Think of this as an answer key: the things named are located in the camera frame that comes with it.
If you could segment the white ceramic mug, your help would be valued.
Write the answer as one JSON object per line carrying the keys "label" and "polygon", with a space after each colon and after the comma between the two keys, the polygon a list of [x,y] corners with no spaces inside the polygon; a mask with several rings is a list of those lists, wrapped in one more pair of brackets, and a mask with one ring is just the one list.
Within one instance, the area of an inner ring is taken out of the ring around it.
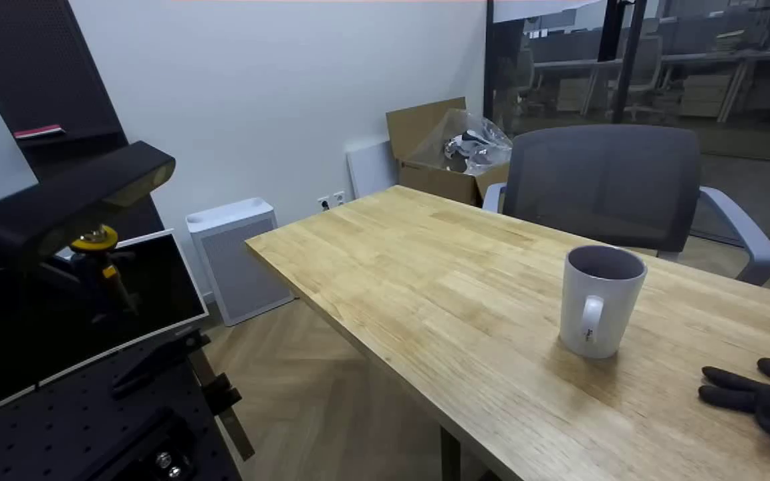
{"label": "white ceramic mug", "polygon": [[616,354],[642,284],[644,261],[614,245],[578,245],[563,260],[558,339],[582,359]]}

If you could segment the white flat panel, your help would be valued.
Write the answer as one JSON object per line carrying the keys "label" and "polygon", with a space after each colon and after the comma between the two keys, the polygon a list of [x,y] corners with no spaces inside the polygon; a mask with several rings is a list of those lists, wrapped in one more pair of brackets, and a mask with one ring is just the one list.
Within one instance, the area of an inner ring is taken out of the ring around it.
{"label": "white flat panel", "polygon": [[346,145],[345,162],[356,197],[381,193],[396,181],[396,162],[388,140],[366,140]]}

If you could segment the open cardboard box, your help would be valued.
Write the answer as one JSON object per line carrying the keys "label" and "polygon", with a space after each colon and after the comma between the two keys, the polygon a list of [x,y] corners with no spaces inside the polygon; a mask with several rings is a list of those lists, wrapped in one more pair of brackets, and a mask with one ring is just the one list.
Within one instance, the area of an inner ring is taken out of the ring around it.
{"label": "open cardboard box", "polygon": [[508,180],[512,141],[465,98],[431,101],[384,116],[396,181],[477,207],[485,187]]}

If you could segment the grey office chair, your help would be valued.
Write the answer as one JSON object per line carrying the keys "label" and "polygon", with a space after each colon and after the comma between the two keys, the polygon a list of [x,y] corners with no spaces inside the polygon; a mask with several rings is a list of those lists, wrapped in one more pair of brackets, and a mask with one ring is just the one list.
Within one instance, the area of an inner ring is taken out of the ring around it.
{"label": "grey office chair", "polygon": [[592,124],[527,132],[481,208],[582,237],[678,256],[697,207],[710,207],[746,251],[737,280],[770,280],[770,237],[719,187],[699,181],[699,141],[687,128]]}

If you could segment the black optical breadboard stand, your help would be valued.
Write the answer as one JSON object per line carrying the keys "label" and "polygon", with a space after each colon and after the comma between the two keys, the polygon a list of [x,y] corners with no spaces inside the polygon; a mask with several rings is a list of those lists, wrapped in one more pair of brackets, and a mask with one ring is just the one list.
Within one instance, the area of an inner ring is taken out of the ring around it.
{"label": "black optical breadboard stand", "polygon": [[0,407],[0,481],[239,481],[254,446],[205,342],[146,339]]}

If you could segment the black framed board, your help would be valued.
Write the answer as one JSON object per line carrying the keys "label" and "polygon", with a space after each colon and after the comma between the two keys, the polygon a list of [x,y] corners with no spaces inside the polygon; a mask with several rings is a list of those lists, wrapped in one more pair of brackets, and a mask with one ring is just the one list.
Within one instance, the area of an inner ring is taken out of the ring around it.
{"label": "black framed board", "polygon": [[205,301],[169,231],[123,240],[111,264],[134,299],[130,309],[100,308],[39,279],[0,276],[0,404],[205,319]]}

